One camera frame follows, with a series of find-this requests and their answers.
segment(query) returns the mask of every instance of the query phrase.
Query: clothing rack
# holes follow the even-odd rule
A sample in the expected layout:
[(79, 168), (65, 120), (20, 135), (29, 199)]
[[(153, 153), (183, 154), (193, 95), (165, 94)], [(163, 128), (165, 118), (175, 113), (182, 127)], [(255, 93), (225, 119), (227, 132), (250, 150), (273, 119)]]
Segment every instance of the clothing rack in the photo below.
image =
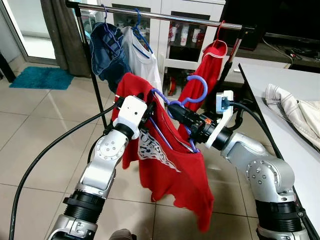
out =
[[(99, 12), (104, 12), (106, 9), (109, 13), (125, 14), (125, 15), (131, 15), (131, 16), (138, 16), (138, 13), (135, 10), (130, 10), (130, 9), (123, 9), (123, 8), (116, 8), (116, 7), (105, 7), (104, 8), (103, 6), (84, 4), (84, 3), (79, 3), (79, 2), (69, 1), (69, 0), (65, 0), (65, 5), (68, 8), (74, 9), (76, 20), (77, 20), (79, 30), (80, 30), (80, 36), (81, 36), (81, 41), (82, 41), (82, 45), (84, 48), (85, 56), (86, 56), (89, 68), (91, 70), (91, 78), (92, 78), (92, 83), (93, 83), (96, 99), (98, 102), (99, 110), (100, 110), (100, 112), (103, 112), (104, 106), (101, 101), (101, 96), (100, 96), (100, 91), (99, 91), (96, 75), (92, 71), (90, 47), (89, 47), (89, 44), (88, 44), (88, 41), (86, 38), (85, 28), (84, 28), (84, 24), (83, 24), (83, 21), (81, 18), (81, 9), (87, 9), (87, 10), (93, 10), (93, 11), (99, 11)], [(196, 24), (196, 25), (216, 27), (216, 28), (221, 27), (223, 29), (231, 29), (231, 30), (239, 31), (239, 34), (237, 36), (237, 39), (235, 40), (235, 43), (233, 45), (230, 56), (223, 67), (220, 79), (217, 82), (217, 84), (212, 92), (214, 92), (215, 89), (218, 89), (221, 86), (221, 84), (224, 82), (224, 80), (225, 80), (225, 78), (226, 78), (226, 76), (232, 66), (233, 59), (238, 51), (238, 48), (239, 48), (241, 41), (242, 41), (243, 37), (245, 36), (245, 34), (252, 33), (255, 31), (255, 28), (253, 28), (253, 27), (239, 25), (239, 24), (233, 24), (233, 23), (203, 20), (203, 19), (183, 17), (183, 16), (166, 15), (166, 14), (152, 13), (152, 12), (146, 12), (146, 11), (140, 11), (139, 13), (140, 13), (141, 17), (149, 18), (149, 19), (176, 21), (176, 22), (187, 23), (187, 24)], [(107, 128), (106, 118), (104, 115), (101, 116), (101, 118), (102, 118), (103, 126), (106, 129)]]

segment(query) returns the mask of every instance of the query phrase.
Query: white bracket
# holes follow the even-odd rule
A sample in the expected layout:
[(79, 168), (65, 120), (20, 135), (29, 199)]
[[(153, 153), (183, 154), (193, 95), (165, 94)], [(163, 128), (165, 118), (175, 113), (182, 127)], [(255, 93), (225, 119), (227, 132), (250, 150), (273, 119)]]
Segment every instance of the white bracket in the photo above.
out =
[(219, 135), (219, 133), (221, 132), (221, 130), (224, 128), (224, 126), (226, 126), (229, 122), (229, 120), (231, 119), (232, 115), (234, 114), (234, 107), (233, 106), (228, 106), (228, 107), (224, 107), (222, 105), (222, 100), (229, 100), (229, 101), (233, 101), (234, 100), (234, 92), (231, 90), (226, 90), (217, 93), (216, 94), (216, 104), (215, 104), (215, 111), (217, 114), (222, 114), (222, 119), (220, 120), (220, 122), (218, 123), (218, 125), (215, 127), (215, 129), (213, 130), (213, 132), (211, 133), (211, 135), (209, 136), (208, 140), (205, 143), (205, 147), (206, 148), (211, 148), (212, 144), (214, 143), (214, 141), (216, 140), (217, 136)]
[(147, 104), (144, 101), (135, 96), (127, 96), (118, 117), (113, 121), (113, 126), (115, 127), (117, 124), (128, 126), (133, 131), (132, 139), (137, 139), (140, 134), (138, 126), (146, 110)]

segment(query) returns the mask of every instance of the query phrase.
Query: tile floor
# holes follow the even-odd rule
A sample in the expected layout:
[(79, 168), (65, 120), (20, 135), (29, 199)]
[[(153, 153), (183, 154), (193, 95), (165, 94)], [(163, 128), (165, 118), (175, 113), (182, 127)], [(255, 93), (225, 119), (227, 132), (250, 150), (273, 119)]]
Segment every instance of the tile floor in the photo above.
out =
[[(19, 74), (30, 65), (17, 69)], [(90, 79), (75, 77), (67, 90), (9, 88), (0, 80), (0, 239), (7, 239), (11, 207), (22, 174), (36, 155), (55, 138), (98, 113)], [(112, 104), (114, 95), (99, 82), (102, 101)], [(258, 124), (244, 115), (239, 131), (270, 143)], [(92, 143), (102, 134), (101, 120), (75, 132), (48, 152), (34, 168), (22, 191), (16, 220), (16, 240), (44, 240), (58, 215), (62, 200), (74, 191)], [(215, 197), (211, 227), (197, 230), (196, 218), (187, 209), (173, 206), (173, 197), (157, 203), (142, 188), (138, 164), (117, 167), (117, 177), (99, 218), (95, 240), (106, 240), (113, 231), (128, 228), (139, 240), (257, 240), (257, 213), (250, 186), (241, 172), (219, 151), (202, 146), (208, 182)]]

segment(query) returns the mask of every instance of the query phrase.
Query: metal rail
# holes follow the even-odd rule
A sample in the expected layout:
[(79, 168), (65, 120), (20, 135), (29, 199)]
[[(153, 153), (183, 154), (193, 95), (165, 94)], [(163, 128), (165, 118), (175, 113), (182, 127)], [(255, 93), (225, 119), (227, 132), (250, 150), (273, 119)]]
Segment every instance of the metal rail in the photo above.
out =
[[(100, 12), (105, 11), (103, 6), (98, 6), (98, 5), (79, 3), (78, 6), (81, 9), (94, 10), (94, 11), (100, 11)], [(131, 15), (131, 16), (138, 16), (138, 13), (135, 10), (108, 7), (108, 6), (106, 6), (105, 8), (109, 13), (113, 13), (113, 14), (125, 14), (125, 15)], [(232, 29), (232, 30), (238, 30), (238, 31), (242, 29), (242, 25), (233, 24), (233, 23), (226, 23), (226, 22), (221, 23), (219, 21), (210, 21), (210, 20), (184, 17), (184, 16), (166, 15), (166, 14), (160, 14), (160, 13), (147, 12), (147, 11), (139, 11), (139, 13), (141, 17), (145, 17), (149, 19), (178, 21), (181, 23), (196, 24), (196, 25), (203, 25), (203, 26), (210, 26), (210, 27), (221, 26), (221, 28), (223, 29)]]

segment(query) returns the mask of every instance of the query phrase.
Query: white t-shirt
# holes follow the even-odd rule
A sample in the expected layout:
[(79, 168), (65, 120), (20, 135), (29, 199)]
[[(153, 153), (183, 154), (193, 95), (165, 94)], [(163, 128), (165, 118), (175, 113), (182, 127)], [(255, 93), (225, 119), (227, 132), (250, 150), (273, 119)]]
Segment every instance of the white t-shirt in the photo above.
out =
[[(138, 41), (132, 27), (126, 26), (122, 29), (123, 32), (123, 49), (126, 58), (128, 59), (129, 66), (134, 75), (137, 75), (147, 80), (154, 88), (162, 92), (162, 84), (159, 75), (157, 59), (155, 55), (147, 51)], [(149, 58), (139, 52), (133, 44), (142, 51)], [(163, 99), (159, 97), (160, 102), (163, 104)]]

